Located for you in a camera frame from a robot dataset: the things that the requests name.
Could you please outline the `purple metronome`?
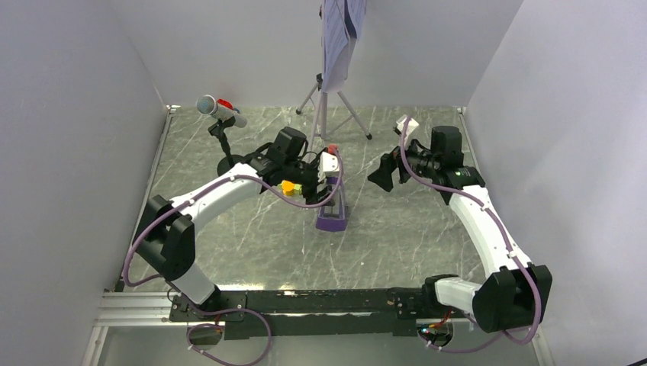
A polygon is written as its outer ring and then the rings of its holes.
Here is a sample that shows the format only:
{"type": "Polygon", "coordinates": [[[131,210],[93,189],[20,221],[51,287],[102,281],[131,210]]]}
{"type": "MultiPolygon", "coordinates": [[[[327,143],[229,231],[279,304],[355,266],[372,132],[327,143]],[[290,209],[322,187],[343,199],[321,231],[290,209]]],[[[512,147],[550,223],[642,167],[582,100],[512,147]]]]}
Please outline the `purple metronome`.
{"type": "Polygon", "coordinates": [[[326,232],[343,232],[348,224],[349,208],[343,183],[336,191],[333,199],[319,209],[315,228],[326,232]]]}

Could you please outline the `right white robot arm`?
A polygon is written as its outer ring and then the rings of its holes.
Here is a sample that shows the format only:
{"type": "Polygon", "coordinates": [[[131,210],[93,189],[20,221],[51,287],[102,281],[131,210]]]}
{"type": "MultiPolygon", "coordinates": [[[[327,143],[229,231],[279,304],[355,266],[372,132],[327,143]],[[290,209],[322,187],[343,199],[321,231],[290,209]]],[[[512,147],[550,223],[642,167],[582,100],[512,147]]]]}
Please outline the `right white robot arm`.
{"type": "Polygon", "coordinates": [[[535,265],[516,244],[494,209],[479,171],[465,164],[462,134],[457,127],[434,127],[430,146],[411,138],[417,125],[399,123],[400,142],[383,154],[368,180],[384,191],[415,179],[440,193],[465,227],[486,275],[483,284],[457,274],[429,277],[421,288],[421,306],[429,316],[461,310],[485,332],[526,327],[534,333],[542,321],[552,286],[552,274],[535,265]]]}

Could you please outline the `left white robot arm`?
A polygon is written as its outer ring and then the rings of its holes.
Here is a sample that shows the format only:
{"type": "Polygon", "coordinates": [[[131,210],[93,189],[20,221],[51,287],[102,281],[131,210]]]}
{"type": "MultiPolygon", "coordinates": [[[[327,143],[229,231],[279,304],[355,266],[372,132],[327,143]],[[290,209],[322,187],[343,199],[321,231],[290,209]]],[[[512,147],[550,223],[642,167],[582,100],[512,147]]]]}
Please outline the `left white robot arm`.
{"type": "Polygon", "coordinates": [[[189,310],[201,320],[213,318],[224,302],[220,288],[195,259],[196,236],[212,220],[238,203],[271,192],[286,203],[316,209],[331,203],[341,189],[343,160],[334,145],[307,152],[307,137],[284,127],[274,141],[241,157],[222,175],[170,200],[147,200],[121,278],[129,287],[130,264],[140,256],[162,278],[189,299],[189,310]]]}

